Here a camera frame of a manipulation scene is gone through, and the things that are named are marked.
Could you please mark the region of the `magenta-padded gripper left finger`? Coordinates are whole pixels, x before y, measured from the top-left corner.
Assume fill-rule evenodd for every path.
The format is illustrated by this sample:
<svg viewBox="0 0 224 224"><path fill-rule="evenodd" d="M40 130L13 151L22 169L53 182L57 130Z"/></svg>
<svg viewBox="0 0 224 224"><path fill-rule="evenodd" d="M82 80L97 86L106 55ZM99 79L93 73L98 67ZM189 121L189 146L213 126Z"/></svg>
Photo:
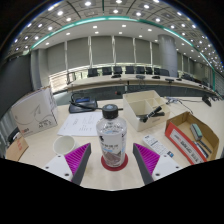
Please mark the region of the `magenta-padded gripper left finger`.
<svg viewBox="0 0 224 224"><path fill-rule="evenodd" d="M91 144L87 143L66 155L56 155L43 169L76 185L80 185L90 154Z"/></svg>

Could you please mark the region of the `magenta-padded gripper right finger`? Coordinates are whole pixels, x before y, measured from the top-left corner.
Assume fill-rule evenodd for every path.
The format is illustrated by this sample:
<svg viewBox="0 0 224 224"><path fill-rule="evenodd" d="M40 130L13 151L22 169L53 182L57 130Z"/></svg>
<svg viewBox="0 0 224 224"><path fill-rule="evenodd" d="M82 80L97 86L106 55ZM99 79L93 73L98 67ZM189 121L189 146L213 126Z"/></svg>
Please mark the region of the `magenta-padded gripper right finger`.
<svg viewBox="0 0 224 224"><path fill-rule="evenodd" d="M169 155L159 155L137 143L133 144L133 154L145 185L182 169Z"/></svg>

